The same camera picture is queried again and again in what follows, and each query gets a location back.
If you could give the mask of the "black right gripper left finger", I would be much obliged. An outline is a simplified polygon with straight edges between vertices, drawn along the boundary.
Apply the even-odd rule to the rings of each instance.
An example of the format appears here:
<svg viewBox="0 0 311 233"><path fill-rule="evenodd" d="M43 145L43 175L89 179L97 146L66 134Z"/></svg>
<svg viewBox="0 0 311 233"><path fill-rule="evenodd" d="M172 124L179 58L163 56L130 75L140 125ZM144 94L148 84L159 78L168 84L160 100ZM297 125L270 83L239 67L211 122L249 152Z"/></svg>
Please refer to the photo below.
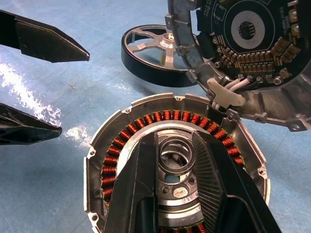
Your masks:
<svg viewBox="0 0 311 233"><path fill-rule="evenodd" d="M117 176L104 233L158 233L158 135L134 147Z"/></svg>

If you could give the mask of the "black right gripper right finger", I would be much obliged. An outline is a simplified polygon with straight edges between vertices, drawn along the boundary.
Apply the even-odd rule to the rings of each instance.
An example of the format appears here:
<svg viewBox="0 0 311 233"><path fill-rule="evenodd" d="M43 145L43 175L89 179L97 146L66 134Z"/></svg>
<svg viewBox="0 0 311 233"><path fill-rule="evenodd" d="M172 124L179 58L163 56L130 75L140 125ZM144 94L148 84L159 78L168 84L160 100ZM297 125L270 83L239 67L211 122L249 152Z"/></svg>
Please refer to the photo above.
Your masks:
<svg viewBox="0 0 311 233"><path fill-rule="evenodd" d="M208 233L282 233L251 177L212 135L192 132L193 166Z"/></svg>

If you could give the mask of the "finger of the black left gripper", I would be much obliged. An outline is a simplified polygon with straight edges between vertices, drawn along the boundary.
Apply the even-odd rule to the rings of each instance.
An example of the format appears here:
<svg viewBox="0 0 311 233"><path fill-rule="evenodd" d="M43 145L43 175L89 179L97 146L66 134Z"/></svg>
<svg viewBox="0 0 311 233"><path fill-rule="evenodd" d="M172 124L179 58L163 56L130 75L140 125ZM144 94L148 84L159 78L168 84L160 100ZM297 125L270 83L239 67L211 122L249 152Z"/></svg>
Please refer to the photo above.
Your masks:
<svg viewBox="0 0 311 233"><path fill-rule="evenodd" d="M0 146L29 145L61 135L62 128L0 103Z"/></svg>
<svg viewBox="0 0 311 233"><path fill-rule="evenodd" d="M0 45L51 63L89 61L90 54L58 28L0 10Z"/></svg>

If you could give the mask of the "grey tape roll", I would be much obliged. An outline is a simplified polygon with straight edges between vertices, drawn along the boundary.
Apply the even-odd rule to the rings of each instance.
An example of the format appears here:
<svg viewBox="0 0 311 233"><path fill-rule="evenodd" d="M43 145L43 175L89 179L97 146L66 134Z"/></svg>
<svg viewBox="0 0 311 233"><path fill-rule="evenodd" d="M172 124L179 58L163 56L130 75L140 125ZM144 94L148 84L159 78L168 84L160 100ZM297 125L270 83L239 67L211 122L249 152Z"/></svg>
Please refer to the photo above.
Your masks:
<svg viewBox="0 0 311 233"><path fill-rule="evenodd" d="M200 232L199 204L191 134L205 131L226 147L246 170L263 199L270 199L266 159L240 113L218 110L195 95L157 94L117 111L97 130L84 159L84 210L94 233L104 233L113 186L139 141L156 133L159 142L158 203L161 233Z"/></svg>

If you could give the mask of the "silver motor lid circuit board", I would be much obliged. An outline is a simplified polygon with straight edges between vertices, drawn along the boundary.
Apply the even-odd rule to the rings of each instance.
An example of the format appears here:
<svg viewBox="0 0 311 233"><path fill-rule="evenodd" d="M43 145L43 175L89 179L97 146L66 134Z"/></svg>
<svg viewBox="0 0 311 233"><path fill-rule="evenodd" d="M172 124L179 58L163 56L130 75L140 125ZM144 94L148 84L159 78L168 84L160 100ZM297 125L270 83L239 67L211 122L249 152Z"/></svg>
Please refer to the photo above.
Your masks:
<svg viewBox="0 0 311 233"><path fill-rule="evenodd" d="M218 110L311 129L311 0L168 0L165 20L187 77ZM210 78L246 103L221 107Z"/></svg>

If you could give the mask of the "spoked silver black rotor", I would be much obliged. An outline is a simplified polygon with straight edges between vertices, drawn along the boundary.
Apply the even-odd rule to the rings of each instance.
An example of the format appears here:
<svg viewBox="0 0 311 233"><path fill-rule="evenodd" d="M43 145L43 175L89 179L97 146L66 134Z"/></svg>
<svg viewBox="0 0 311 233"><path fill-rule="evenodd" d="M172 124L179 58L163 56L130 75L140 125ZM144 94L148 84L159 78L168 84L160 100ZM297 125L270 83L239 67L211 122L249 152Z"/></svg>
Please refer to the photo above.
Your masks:
<svg viewBox="0 0 311 233"><path fill-rule="evenodd" d="M139 25L121 39L121 60L138 78L165 87L196 85L187 77L187 67L177 54L173 33L165 25Z"/></svg>

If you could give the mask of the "blue plastic table cover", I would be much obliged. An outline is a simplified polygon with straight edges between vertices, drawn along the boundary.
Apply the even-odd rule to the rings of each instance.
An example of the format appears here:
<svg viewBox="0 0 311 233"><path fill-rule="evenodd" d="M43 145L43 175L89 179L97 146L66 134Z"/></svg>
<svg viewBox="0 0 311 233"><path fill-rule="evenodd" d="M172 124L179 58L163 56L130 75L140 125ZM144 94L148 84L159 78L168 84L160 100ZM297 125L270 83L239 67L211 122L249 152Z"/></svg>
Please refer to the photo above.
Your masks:
<svg viewBox="0 0 311 233"><path fill-rule="evenodd" d="M55 139L0 146L0 233L93 233L83 207L83 160L117 110L160 93L204 95L199 86L143 81L121 61L121 37L164 24L167 0L0 0L0 9L53 25L90 53L50 63L0 45L0 102L62 127Z"/></svg>

